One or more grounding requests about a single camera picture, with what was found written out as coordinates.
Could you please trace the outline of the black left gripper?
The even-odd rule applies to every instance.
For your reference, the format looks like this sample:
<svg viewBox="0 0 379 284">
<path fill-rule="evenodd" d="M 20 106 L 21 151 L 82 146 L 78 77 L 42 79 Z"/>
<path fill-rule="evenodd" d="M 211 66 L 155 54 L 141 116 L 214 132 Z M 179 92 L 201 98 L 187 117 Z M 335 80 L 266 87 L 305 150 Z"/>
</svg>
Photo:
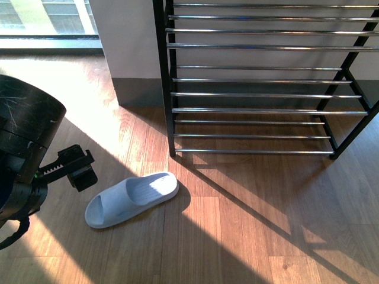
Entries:
<svg viewBox="0 0 379 284">
<path fill-rule="evenodd" d="M 37 211 L 47 185 L 63 177 L 81 192 L 97 183 L 89 150 L 77 144 L 41 162 L 66 113 L 64 105 L 20 79 L 1 75 L 1 219 L 16 220 Z"/>
</svg>

